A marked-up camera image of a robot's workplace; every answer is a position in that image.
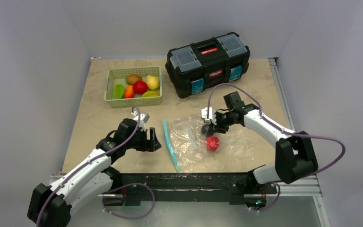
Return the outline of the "yellow fake pear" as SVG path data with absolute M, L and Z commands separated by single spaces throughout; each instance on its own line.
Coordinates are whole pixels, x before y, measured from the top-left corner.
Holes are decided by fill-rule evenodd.
M 153 75 L 147 75 L 147 81 L 146 81 L 147 87 L 150 90 L 157 90 L 160 88 L 160 80 L 159 77 L 153 76 Z

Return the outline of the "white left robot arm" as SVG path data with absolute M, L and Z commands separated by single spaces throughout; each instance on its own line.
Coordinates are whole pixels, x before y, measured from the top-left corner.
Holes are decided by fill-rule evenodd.
M 111 165 L 126 150 L 154 152 L 161 148 L 155 129 L 145 129 L 148 114 L 126 118 L 69 173 L 46 186 L 37 185 L 30 200 L 27 217 L 39 227 L 65 227 L 79 209 L 101 193 L 124 193 L 138 183 L 123 183 L 123 175 Z

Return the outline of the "clear zip top bag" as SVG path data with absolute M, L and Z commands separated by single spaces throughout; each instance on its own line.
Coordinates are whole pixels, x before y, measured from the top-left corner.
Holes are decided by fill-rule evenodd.
M 240 172 L 248 170 L 254 160 L 249 142 L 244 141 L 242 130 L 216 133 L 219 147 L 215 152 L 206 148 L 204 125 L 197 115 L 163 120 L 164 137 L 177 172 Z

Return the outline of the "yellow fake bell pepper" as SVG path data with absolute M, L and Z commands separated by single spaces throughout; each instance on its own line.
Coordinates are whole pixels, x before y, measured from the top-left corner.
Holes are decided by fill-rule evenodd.
M 159 93 L 157 91 L 149 90 L 141 95 L 142 98 L 148 97 L 158 97 Z

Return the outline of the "brown orange fake fruit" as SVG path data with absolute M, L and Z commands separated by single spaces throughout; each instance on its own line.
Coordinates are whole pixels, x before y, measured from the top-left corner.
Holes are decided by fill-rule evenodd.
M 129 74 L 126 78 L 126 83 L 128 85 L 134 85 L 136 82 L 143 81 L 142 77 L 137 74 Z

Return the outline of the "red fake apple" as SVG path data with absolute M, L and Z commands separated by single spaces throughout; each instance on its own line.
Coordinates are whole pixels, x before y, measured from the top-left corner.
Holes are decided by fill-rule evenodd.
M 134 92 L 135 94 L 142 95 L 143 93 L 147 92 L 148 86 L 147 83 L 144 81 L 136 82 L 134 85 Z

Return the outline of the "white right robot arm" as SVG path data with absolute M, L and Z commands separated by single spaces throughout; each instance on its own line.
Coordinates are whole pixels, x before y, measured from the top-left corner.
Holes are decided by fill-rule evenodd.
M 258 106 L 246 105 L 238 92 L 225 95 L 224 101 L 227 109 L 223 112 L 213 111 L 211 107 L 201 109 L 201 117 L 206 122 L 202 128 L 204 135 L 225 134 L 230 126 L 240 124 L 275 148 L 273 165 L 264 165 L 249 172 L 252 176 L 248 177 L 246 185 L 251 192 L 259 192 L 266 183 L 292 183 L 318 170 L 313 144 L 306 132 L 285 129 L 260 113 Z

